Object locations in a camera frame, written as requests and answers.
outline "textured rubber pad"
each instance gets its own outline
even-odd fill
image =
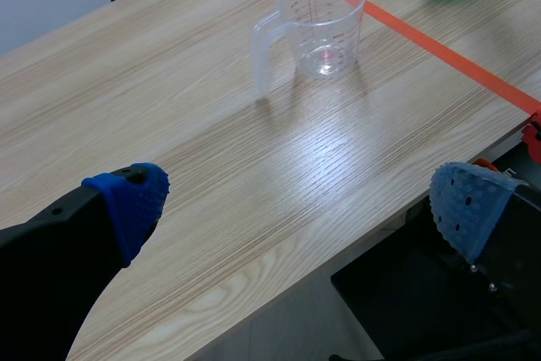
[[[438,168],[430,184],[434,222],[443,238],[472,264],[482,253],[521,181],[464,162]]]
[[[150,228],[160,219],[169,193],[167,174],[160,167],[150,163],[133,164],[131,167],[148,169],[142,184],[130,183],[112,173],[102,173],[82,183],[103,195],[124,267],[128,267],[139,253]]]

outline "wood grain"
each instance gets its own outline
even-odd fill
[[[541,0],[372,0],[541,97]],[[0,59],[0,213],[23,222],[88,175],[154,161],[172,191],[72,360],[181,360],[262,309],[526,119],[375,22],[321,81],[251,27],[276,0],[119,0]]]

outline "orange tape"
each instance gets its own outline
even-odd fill
[[[361,0],[346,0],[346,2],[353,6],[357,6],[360,1]],[[485,68],[482,68],[476,63],[463,57],[458,52],[451,50],[448,46],[444,46],[434,38],[427,36],[405,21],[386,12],[383,8],[366,1],[364,4],[364,12],[445,63],[448,63],[453,68],[475,80],[488,90],[493,91],[496,95],[507,100],[519,109],[522,109],[530,116],[536,112],[539,106],[541,106],[541,103],[537,99],[524,93],[515,86],[508,84],[502,78],[490,73]]]

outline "plastic measuring cup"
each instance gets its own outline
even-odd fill
[[[295,63],[307,75],[333,78],[358,58],[361,16],[365,0],[278,0],[278,10],[252,30],[250,57],[260,97],[268,87],[268,48],[285,36]]]

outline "measuring cup handle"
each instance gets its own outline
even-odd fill
[[[262,99],[269,86],[269,48],[286,34],[289,24],[283,24],[280,12],[274,12],[262,19],[252,29],[250,37],[250,58],[254,70],[254,84],[257,98]]]

